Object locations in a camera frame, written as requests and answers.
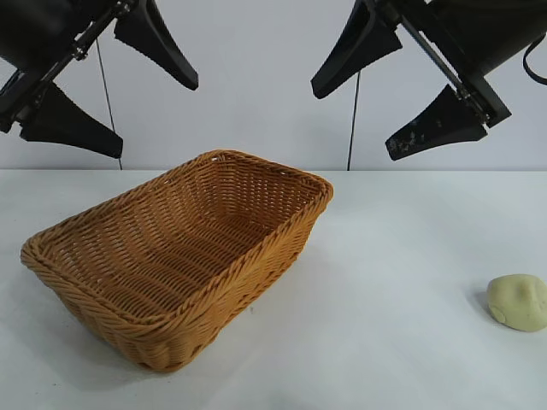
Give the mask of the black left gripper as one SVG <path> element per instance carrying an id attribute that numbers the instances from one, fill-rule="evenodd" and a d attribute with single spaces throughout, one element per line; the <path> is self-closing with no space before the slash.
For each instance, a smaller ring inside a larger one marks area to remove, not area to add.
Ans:
<path id="1" fill-rule="evenodd" d="M 123 139 L 79 108 L 53 80 L 113 20 L 115 38 L 189 90 L 198 74 L 155 1 L 2 1 L 1 60 L 15 71 L 1 88 L 1 131 L 17 121 L 27 142 L 61 144 L 121 158 Z"/>

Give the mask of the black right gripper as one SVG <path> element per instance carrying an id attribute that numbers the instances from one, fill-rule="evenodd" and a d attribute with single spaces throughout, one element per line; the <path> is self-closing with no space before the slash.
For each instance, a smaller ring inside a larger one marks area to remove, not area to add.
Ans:
<path id="1" fill-rule="evenodd" d="M 546 2 L 356 1 L 332 51 L 310 80 L 314 96 L 328 97 L 355 73 L 400 50 L 397 25 L 456 92 L 445 86 L 385 141 L 393 161 L 444 145 L 477 142 L 487 135 L 483 123 L 494 127 L 511 115 L 485 76 L 544 37 Z"/>

